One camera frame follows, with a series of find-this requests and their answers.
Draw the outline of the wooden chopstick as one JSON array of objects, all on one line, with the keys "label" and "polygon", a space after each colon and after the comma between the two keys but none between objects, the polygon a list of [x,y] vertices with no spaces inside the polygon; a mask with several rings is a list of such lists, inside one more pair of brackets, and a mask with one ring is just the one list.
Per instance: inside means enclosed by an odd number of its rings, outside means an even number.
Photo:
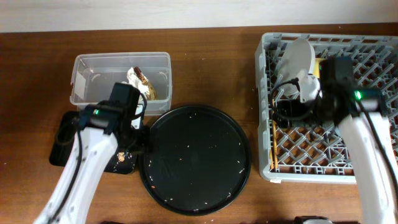
[{"label": "wooden chopstick", "polygon": [[275,170],[275,172],[277,169],[279,169],[279,165],[278,165],[279,159],[277,156],[278,148],[277,148],[277,131],[276,131],[277,128],[276,127],[277,127],[276,122],[273,121],[272,122],[272,130],[273,130],[273,137],[274,137],[273,144],[274,144],[274,170]]},{"label": "wooden chopstick", "polygon": [[273,136],[273,161],[274,161],[274,170],[276,171],[278,166],[278,157],[277,157],[277,141],[276,141],[276,123],[272,118],[272,136]]}]

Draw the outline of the food scraps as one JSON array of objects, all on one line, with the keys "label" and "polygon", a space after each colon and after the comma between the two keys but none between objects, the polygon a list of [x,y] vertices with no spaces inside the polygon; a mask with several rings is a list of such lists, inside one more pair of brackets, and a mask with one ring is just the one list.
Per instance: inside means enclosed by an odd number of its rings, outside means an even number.
[{"label": "food scraps", "polygon": [[118,153],[118,161],[119,162],[124,162],[125,160],[125,153],[124,152],[119,152]]}]

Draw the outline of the brown snack wrapper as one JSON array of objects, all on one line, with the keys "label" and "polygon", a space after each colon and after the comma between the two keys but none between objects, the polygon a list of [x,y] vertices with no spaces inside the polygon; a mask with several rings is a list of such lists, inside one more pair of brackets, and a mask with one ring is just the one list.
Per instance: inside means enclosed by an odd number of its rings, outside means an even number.
[{"label": "brown snack wrapper", "polygon": [[136,86],[140,90],[141,93],[144,94],[146,100],[156,100],[157,93],[149,81],[149,79],[143,74],[142,70],[139,67],[133,68],[134,76],[136,78]]}]

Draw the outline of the yellow bowl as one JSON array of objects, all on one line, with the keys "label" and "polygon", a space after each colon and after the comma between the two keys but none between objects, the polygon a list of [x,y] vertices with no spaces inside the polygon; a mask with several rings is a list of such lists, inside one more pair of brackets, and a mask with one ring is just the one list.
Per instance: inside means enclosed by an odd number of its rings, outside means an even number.
[{"label": "yellow bowl", "polygon": [[320,62],[322,61],[322,58],[316,58],[315,59],[315,66],[313,70],[313,75],[317,78],[320,78]]}]

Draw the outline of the grey plate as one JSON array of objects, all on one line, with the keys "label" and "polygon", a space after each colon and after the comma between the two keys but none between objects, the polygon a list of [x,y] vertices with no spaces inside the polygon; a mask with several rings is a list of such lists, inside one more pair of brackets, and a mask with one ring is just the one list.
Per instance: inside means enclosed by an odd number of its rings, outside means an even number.
[{"label": "grey plate", "polygon": [[287,46],[280,62],[281,66],[277,72],[278,82],[275,84],[280,87],[277,87],[277,90],[283,90],[286,96],[299,93],[297,74],[301,70],[307,70],[313,75],[315,50],[309,41],[296,39]]}]

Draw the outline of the white tissue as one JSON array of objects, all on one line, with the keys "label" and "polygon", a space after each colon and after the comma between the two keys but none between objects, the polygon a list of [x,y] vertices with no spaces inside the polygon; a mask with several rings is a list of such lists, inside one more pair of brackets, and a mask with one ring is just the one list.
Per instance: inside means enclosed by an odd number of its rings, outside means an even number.
[{"label": "white tissue", "polygon": [[144,78],[139,78],[133,67],[127,71],[127,84],[137,88],[141,93],[149,93],[149,87],[144,84]]}]

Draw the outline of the round black tray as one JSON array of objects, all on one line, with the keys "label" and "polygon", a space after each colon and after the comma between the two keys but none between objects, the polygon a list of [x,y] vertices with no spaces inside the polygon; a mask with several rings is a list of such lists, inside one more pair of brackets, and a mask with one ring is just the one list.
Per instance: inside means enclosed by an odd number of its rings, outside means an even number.
[{"label": "round black tray", "polygon": [[150,127],[150,148],[139,173],[161,206],[202,216],[228,206],[251,171],[251,148],[240,125],[225,112],[186,105],[161,115]]}]

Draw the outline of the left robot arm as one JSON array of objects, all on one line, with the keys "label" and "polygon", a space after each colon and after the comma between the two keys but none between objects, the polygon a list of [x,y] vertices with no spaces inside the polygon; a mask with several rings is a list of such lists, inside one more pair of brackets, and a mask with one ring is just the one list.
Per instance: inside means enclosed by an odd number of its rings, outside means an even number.
[{"label": "left robot arm", "polygon": [[73,146],[57,185],[35,223],[84,223],[108,162],[118,151],[143,154],[149,149],[149,128],[132,125],[144,118],[143,93],[115,83],[108,100],[87,105],[75,122]]}]

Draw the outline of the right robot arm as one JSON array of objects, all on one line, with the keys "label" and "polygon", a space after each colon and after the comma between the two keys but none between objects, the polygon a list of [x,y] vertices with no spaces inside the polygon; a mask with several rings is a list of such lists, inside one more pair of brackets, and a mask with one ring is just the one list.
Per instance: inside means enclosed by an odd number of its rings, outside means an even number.
[{"label": "right robot arm", "polygon": [[276,85],[299,92],[289,108],[270,105],[277,123],[334,123],[347,147],[358,186],[365,223],[397,223],[397,161],[392,148],[384,95],[359,86],[350,57],[330,57],[319,64],[319,76],[301,70]]}]

